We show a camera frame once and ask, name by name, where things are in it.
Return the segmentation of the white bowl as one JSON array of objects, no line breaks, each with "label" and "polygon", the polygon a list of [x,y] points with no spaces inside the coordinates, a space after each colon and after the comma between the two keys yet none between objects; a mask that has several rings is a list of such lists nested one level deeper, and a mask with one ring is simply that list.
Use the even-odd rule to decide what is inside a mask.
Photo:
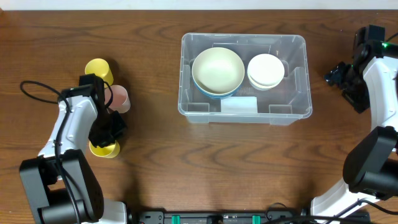
[{"label": "white bowl", "polygon": [[253,57],[247,69],[248,78],[264,86],[278,85],[284,73],[282,61],[271,54],[259,54]]}]

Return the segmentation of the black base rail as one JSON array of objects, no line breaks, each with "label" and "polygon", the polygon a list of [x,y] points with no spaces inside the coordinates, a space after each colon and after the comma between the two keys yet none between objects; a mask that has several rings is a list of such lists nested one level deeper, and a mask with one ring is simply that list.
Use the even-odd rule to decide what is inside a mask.
[{"label": "black base rail", "polygon": [[146,211],[127,213],[132,224],[263,224],[263,223],[338,223],[299,215],[291,208],[270,208],[264,212],[203,213]]}]

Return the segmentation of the yellow bowl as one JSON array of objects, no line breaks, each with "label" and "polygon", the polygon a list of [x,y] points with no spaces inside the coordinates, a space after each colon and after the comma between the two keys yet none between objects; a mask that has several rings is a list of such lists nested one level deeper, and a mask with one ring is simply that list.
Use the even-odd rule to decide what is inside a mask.
[{"label": "yellow bowl", "polygon": [[250,84],[251,84],[255,89],[260,90],[260,91],[270,90],[270,89],[272,89],[272,88],[274,88],[274,87],[277,86],[277,84],[271,85],[271,86],[260,85],[260,84],[256,83],[256,82],[255,82],[254,80],[252,80],[252,79],[249,79],[249,82],[250,82]]}]

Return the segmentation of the pink cup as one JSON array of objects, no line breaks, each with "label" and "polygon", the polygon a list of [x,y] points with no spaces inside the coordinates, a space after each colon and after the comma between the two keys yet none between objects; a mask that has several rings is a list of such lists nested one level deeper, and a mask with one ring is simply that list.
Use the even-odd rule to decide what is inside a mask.
[{"label": "pink cup", "polygon": [[111,91],[113,91],[113,100],[109,109],[118,111],[119,113],[128,112],[131,108],[131,102],[127,90],[121,85],[112,85],[110,90],[106,88],[104,90],[105,103],[110,100]]}]

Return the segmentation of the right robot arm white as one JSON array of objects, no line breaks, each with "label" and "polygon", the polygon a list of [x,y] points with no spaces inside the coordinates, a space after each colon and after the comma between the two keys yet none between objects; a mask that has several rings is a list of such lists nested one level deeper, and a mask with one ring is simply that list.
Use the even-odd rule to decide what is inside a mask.
[{"label": "right robot arm white", "polygon": [[374,57],[364,69],[371,132],[348,154],[343,177],[310,204],[313,217],[341,222],[365,205],[397,196],[397,59]]}]

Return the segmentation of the yellow cup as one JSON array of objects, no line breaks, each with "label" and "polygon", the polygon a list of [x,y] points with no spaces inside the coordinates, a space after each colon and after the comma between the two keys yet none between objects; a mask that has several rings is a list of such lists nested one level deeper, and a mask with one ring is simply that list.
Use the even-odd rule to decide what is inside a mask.
[{"label": "yellow cup", "polygon": [[108,62],[102,58],[90,60],[85,66],[85,74],[95,74],[109,85],[113,84],[114,77]]},{"label": "yellow cup", "polygon": [[115,158],[120,153],[121,150],[120,145],[117,141],[115,141],[114,144],[110,144],[105,147],[94,146],[90,142],[89,147],[90,151],[95,156],[108,158],[108,159]]}]

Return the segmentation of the clear plastic storage bin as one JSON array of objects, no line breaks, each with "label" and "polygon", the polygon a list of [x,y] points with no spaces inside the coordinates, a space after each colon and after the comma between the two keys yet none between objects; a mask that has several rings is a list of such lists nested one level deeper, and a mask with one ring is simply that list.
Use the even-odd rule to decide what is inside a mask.
[{"label": "clear plastic storage bin", "polygon": [[[266,91],[255,89],[245,75],[242,87],[223,99],[209,98],[195,86],[192,64],[206,49],[237,53],[245,67],[259,54],[282,61],[282,81]],[[305,39],[283,34],[187,33],[182,37],[178,110],[191,123],[267,123],[286,126],[312,114]]]}]

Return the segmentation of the large beige bowl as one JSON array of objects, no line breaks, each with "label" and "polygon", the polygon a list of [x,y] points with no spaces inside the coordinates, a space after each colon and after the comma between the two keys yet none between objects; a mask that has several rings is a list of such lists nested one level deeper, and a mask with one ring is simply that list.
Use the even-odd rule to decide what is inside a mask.
[{"label": "large beige bowl", "polygon": [[192,78],[210,93],[228,93],[240,86],[245,67],[239,55],[230,49],[213,47],[201,52],[192,64]]}]

